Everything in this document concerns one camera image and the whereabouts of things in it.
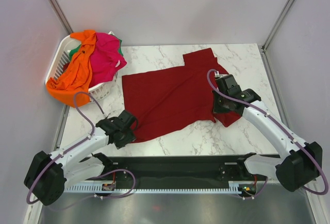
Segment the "right vertical aluminium post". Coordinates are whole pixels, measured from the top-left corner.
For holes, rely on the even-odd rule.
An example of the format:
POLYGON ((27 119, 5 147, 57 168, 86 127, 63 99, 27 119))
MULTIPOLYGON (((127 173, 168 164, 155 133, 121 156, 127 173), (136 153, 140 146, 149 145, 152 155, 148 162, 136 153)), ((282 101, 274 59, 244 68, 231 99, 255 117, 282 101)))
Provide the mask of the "right vertical aluminium post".
POLYGON ((279 16, 277 17, 273 27, 271 28, 265 42, 260 46, 261 52, 263 54, 266 53, 268 47, 270 46, 271 42, 273 41, 275 35, 279 31, 282 23, 286 19, 287 15, 289 14, 291 8, 293 7, 296 0, 286 0, 281 12, 279 13, 279 16))

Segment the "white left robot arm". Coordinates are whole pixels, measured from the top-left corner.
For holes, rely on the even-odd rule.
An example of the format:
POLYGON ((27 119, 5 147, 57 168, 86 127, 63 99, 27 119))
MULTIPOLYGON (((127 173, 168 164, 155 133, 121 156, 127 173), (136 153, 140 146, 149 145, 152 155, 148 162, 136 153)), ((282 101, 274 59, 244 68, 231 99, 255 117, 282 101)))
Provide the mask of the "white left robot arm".
POLYGON ((113 170, 112 161, 104 154, 95 151, 109 144, 119 149, 135 139, 130 125, 109 123, 93 127, 90 134, 62 149, 37 153, 24 179, 24 185, 29 189, 27 204, 41 201, 45 206, 51 205, 77 183, 109 179, 118 170, 113 170))

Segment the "pink t shirt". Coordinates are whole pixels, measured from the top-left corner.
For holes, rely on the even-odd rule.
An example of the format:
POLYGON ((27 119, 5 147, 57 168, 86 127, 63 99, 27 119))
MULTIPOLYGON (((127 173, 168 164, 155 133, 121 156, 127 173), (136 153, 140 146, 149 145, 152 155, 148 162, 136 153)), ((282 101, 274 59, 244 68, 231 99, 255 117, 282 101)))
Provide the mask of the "pink t shirt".
POLYGON ((90 56, 92 79, 89 87, 113 81, 126 64, 121 51, 122 40, 112 34, 97 32, 94 52, 90 56))

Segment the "green t shirt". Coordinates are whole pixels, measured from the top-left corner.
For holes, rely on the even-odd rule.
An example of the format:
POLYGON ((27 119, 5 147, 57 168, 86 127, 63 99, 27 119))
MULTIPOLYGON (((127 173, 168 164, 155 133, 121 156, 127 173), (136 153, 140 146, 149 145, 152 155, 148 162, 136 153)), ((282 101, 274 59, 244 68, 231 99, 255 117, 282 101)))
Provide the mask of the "green t shirt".
MULTIPOLYGON (((122 40, 119 39, 119 41, 120 41, 120 46, 119 46, 118 52, 119 52, 119 54, 120 54, 121 56, 123 56, 122 49, 121 49, 122 40)), ((75 53, 77 53, 79 49, 80 49, 80 45, 77 46, 75 49, 70 50, 70 52, 69 52, 69 59, 70 59, 70 61, 72 60, 73 55, 74 55, 75 53)))

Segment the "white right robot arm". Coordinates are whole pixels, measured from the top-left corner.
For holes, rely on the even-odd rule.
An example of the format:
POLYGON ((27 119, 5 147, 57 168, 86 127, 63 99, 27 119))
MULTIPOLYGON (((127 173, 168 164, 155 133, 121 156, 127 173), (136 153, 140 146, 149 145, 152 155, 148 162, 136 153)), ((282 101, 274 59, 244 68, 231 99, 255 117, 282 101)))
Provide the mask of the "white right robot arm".
POLYGON ((246 154, 236 166, 239 178, 246 180, 252 175, 262 175, 277 180, 290 192, 300 188, 316 195, 328 192, 328 180, 322 170, 321 146, 316 142, 308 143, 292 132, 254 91, 248 89, 234 98, 214 89, 213 106, 216 113, 234 112, 250 122, 278 154, 277 158, 246 154))

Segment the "left vertical aluminium post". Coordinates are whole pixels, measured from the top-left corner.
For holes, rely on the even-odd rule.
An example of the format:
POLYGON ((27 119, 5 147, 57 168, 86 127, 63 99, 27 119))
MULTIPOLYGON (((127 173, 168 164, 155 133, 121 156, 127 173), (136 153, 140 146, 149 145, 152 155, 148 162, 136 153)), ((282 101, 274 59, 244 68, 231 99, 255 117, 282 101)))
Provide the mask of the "left vertical aluminium post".
POLYGON ((63 9, 61 8, 59 2, 57 0, 48 0, 50 3, 52 9, 54 10, 57 18, 59 19, 60 23, 64 27, 67 33, 72 33, 73 29, 69 23, 69 20, 67 19, 63 9))

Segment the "orange t shirt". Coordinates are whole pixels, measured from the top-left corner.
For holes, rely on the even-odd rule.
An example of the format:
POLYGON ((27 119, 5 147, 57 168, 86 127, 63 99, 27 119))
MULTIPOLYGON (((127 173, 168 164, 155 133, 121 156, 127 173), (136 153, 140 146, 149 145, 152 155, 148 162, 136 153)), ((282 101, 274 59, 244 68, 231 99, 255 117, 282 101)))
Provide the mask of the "orange t shirt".
POLYGON ((68 106, 83 106, 89 103, 87 96, 92 79, 90 56, 96 45, 96 32, 84 30, 70 37, 81 42, 80 49, 72 57, 66 71, 58 79, 51 77, 46 83, 48 93, 68 106))

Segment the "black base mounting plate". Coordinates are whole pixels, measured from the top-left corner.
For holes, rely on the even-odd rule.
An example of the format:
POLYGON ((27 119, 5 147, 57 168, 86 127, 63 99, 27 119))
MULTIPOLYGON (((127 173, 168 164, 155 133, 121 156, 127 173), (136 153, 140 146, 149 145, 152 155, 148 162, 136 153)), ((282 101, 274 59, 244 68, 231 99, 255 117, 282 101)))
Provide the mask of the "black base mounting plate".
POLYGON ((114 179, 119 188, 202 188, 228 181, 264 181, 265 176, 243 168, 244 155, 107 157, 117 169, 100 180, 114 179))

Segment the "white plastic laundry basket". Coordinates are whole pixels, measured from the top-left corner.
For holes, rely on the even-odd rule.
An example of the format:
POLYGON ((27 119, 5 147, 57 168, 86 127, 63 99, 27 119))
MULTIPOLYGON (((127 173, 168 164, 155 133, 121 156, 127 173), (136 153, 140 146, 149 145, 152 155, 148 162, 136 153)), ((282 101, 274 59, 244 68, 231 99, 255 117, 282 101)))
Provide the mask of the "white plastic laundry basket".
POLYGON ((74 95, 100 83, 111 82, 127 62, 121 52, 122 40, 115 35, 84 30, 70 34, 80 42, 66 70, 46 81, 48 93, 56 100, 74 106, 74 95))

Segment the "dark red t shirt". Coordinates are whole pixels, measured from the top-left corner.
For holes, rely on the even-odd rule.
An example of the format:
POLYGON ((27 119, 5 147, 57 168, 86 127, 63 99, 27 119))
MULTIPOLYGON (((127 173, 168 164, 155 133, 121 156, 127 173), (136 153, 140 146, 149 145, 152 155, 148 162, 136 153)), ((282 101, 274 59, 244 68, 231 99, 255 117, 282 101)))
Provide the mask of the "dark red t shirt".
POLYGON ((183 66, 122 77, 125 109, 138 121, 134 131, 137 143, 181 130, 198 120, 218 120, 228 127, 240 119, 235 112, 213 112, 207 72, 227 71, 218 64, 212 49, 185 54, 183 61, 183 66))

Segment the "vertical aluminium post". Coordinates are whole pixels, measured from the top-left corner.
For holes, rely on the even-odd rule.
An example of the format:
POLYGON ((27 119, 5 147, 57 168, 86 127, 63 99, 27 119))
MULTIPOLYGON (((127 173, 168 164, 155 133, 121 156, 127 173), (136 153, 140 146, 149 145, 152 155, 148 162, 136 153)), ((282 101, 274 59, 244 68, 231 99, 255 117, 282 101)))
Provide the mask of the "vertical aluminium post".
POLYGON ((286 19, 287 15, 289 14, 291 8, 293 7, 296 0, 286 0, 281 12, 279 13, 279 16, 277 17, 273 27, 271 28, 265 42, 260 46, 261 52, 263 54, 266 53, 268 47, 270 46, 271 42, 273 41, 275 35, 279 31, 282 23, 286 19))
POLYGON ((54 10, 57 18, 59 19, 60 23, 64 27, 67 33, 72 33, 73 29, 69 23, 69 20, 67 19, 63 9, 61 8, 59 2, 57 0, 48 0, 50 3, 52 9, 54 10))

